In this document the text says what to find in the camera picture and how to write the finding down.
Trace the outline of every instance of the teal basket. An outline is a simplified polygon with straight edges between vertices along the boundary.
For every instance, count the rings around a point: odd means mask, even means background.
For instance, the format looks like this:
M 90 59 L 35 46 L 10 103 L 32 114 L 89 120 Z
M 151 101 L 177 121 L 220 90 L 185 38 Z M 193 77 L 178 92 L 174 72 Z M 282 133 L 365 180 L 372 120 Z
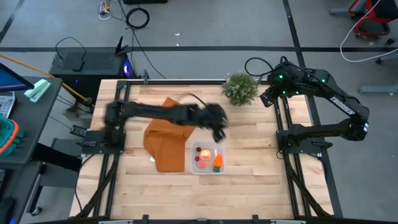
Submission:
M 9 119 L 2 118 L 1 116 L 2 114 L 0 113 L 0 147 L 3 147 L 10 138 L 14 138 L 6 150 L 0 154 L 0 157 L 6 157 L 12 154 L 17 148 L 17 145 L 21 142 L 22 137 L 24 137 L 24 132 L 22 130 L 18 130 L 17 135 L 12 136 L 12 133 L 15 129 L 14 123 Z

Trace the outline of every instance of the gray desk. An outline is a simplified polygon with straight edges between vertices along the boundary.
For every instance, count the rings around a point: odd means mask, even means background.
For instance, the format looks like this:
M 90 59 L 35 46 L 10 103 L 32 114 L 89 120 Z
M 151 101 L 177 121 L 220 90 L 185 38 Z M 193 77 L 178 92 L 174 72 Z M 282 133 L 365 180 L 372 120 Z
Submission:
M 25 77 L 25 79 L 35 83 L 41 78 Z M 21 220 L 30 192 L 42 167 L 42 162 L 29 161 L 29 159 L 39 141 L 62 84 L 59 78 L 49 78 L 47 80 L 51 83 L 51 86 L 37 103 L 30 102 L 24 96 L 23 91 L 16 92 L 18 103 L 14 107 L 10 119 L 15 120 L 20 128 L 25 131 L 25 137 L 22 139 L 21 144 L 18 145 L 15 158 L 11 159 L 12 156 L 9 156 L 0 160 L 0 169 L 12 169 L 3 197 L 12 197 L 16 200 L 13 213 L 16 223 Z M 27 163 L 20 164 L 18 163 L 19 160 L 21 162 L 27 161 Z

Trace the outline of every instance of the red chair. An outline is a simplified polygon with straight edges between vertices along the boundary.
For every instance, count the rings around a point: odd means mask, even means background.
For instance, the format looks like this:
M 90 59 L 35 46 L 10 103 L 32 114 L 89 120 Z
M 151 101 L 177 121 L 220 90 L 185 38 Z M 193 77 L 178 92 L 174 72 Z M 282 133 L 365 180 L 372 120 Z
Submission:
M 355 0 L 348 9 L 353 18 L 362 18 L 378 2 L 378 0 L 366 0 L 366 12 L 353 11 L 358 1 L 360 0 Z M 379 4 L 355 26 L 354 33 L 366 36 L 387 35 L 390 33 L 388 23 L 395 19 L 398 19 L 398 7 L 395 0 L 380 0 Z

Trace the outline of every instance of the toy carrot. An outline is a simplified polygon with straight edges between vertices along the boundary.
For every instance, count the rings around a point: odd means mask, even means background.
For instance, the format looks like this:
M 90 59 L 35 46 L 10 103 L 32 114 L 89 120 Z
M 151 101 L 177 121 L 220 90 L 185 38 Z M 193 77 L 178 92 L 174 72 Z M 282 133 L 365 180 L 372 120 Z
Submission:
M 214 160 L 214 168 L 213 172 L 220 172 L 220 168 L 223 165 L 223 156 L 218 154 L 216 159 Z

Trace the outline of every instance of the plastic tray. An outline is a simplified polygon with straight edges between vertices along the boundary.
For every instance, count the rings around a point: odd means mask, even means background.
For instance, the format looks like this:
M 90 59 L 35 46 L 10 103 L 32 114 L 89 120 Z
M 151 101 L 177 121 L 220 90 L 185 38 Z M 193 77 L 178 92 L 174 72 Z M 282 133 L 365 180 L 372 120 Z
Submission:
M 210 159 L 208 161 L 199 160 L 195 161 L 195 157 L 200 157 L 200 152 L 197 151 L 197 147 L 202 150 L 208 149 L 211 152 Z M 223 155 L 223 163 L 221 165 L 219 172 L 214 172 L 214 160 L 216 159 L 216 154 Z M 225 148 L 222 143 L 215 143 L 213 140 L 199 140 L 192 142 L 191 146 L 191 172 L 195 175 L 221 175 L 226 172 L 226 156 L 225 156 Z M 206 164 L 204 169 L 199 168 L 199 163 L 204 162 Z

